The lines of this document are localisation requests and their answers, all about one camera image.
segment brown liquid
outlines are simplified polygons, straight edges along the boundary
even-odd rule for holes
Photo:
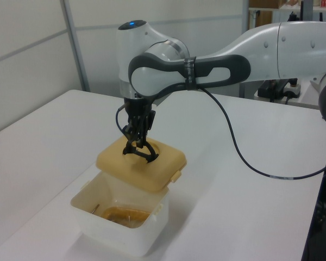
[[[149,212],[142,210],[111,207],[106,209],[101,217],[122,226],[137,228],[145,222],[149,215]]]

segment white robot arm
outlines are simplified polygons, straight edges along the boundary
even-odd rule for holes
[[[319,107],[326,120],[324,22],[285,22],[258,27],[214,54],[192,58],[181,41],[154,31],[145,21],[121,27],[117,32],[117,58],[125,97],[153,100],[198,86],[210,88],[255,80],[309,77],[321,79]],[[125,89],[134,95],[127,94]]]

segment plastic container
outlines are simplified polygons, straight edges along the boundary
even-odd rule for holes
[[[71,199],[71,206],[84,234],[140,257],[168,223],[168,193],[167,187],[159,192],[147,192],[100,172]],[[148,217],[135,228],[101,217],[106,210],[116,208],[139,210],[138,213],[147,213]]]

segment container lid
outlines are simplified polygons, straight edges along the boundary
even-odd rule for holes
[[[123,136],[98,155],[96,166],[131,185],[150,192],[165,188],[181,176],[186,166],[185,154],[159,141],[147,138],[147,141],[159,155],[156,160],[147,163],[143,157],[135,154],[123,155],[127,139]]]

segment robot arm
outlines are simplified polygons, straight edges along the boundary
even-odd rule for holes
[[[132,21],[117,31],[117,60],[128,113],[128,125],[123,129],[128,138],[124,154],[135,153],[133,142],[137,147],[148,147],[152,102],[179,90],[267,79],[321,79],[319,107],[326,120],[323,22],[269,24],[247,31],[214,54],[190,57],[181,41],[156,32],[145,21]]]
[[[326,120],[326,23],[285,22],[245,32],[226,48],[203,57],[165,59],[157,46],[134,57],[128,80],[142,97],[178,90],[267,79],[322,79],[319,107]]]

